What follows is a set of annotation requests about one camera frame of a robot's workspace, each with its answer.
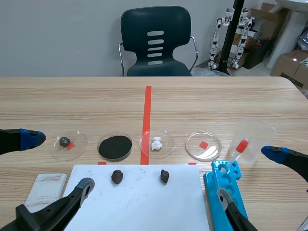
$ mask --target black container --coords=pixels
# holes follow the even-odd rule
[[[261,63],[266,52],[271,48],[271,44],[272,41],[270,41],[269,38],[266,38],[251,46],[243,67],[251,69]]]

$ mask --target dropper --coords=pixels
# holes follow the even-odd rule
[[[249,142],[248,139],[242,140],[239,145],[236,147],[234,155],[232,156],[231,160],[226,165],[226,171],[228,172],[228,169],[231,167],[233,162],[245,151],[247,148]]]

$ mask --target black office chair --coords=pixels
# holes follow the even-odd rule
[[[191,17],[180,6],[147,7],[125,11],[121,17],[123,42],[119,52],[124,76],[121,45],[124,50],[137,55],[137,61],[127,76],[192,76],[190,71],[198,59],[198,50],[191,36]],[[196,59],[190,70],[175,60],[175,48],[185,45],[192,38]]]

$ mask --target red paper square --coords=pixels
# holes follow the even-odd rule
[[[201,144],[199,145],[200,148],[206,149],[208,147],[208,143],[202,141]]]
[[[69,151],[74,147],[75,147],[75,144],[73,142],[70,142],[69,145],[66,147],[66,149]]]

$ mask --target floor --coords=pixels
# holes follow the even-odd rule
[[[237,70],[229,70],[229,74],[231,76],[270,76],[271,70],[268,70],[265,67],[265,62],[267,59],[263,60],[262,63],[257,66],[251,68],[250,70],[240,67]]]

